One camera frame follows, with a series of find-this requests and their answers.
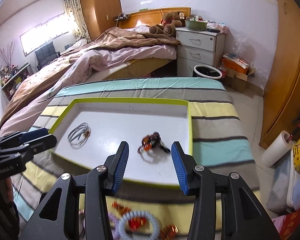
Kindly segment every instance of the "pink comforter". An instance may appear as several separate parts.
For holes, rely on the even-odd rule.
[[[151,57],[176,59],[177,53],[172,45],[155,45],[136,49],[124,48],[117,51],[89,50],[84,52],[51,89],[34,99],[5,122],[0,129],[0,137],[15,131],[28,131],[62,88],[84,83],[91,75],[92,69],[101,72],[132,59]]]

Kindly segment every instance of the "purple coil hair tie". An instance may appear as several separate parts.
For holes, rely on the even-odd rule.
[[[120,238],[120,235],[118,232],[119,219],[117,219],[116,216],[114,214],[112,214],[111,212],[108,212],[108,216],[109,216],[109,221],[114,223],[114,230],[111,229],[112,237],[113,237],[113,239],[119,239]]]

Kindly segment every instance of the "curtain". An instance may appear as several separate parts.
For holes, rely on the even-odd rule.
[[[80,0],[63,0],[65,13],[73,23],[73,34],[76,40],[87,39],[91,41],[86,23],[83,18]]]

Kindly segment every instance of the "paper towel roll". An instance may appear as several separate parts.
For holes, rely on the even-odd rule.
[[[265,150],[262,155],[262,162],[266,167],[270,167],[285,155],[293,146],[293,142],[286,142],[290,134],[286,131],[282,131],[274,142]]]

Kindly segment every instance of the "teddy bear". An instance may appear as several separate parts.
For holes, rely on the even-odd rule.
[[[186,26],[184,14],[178,12],[167,12],[163,15],[161,25],[157,24],[149,28],[149,32],[153,34],[166,34],[168,36],[176,36],[176,27]]]

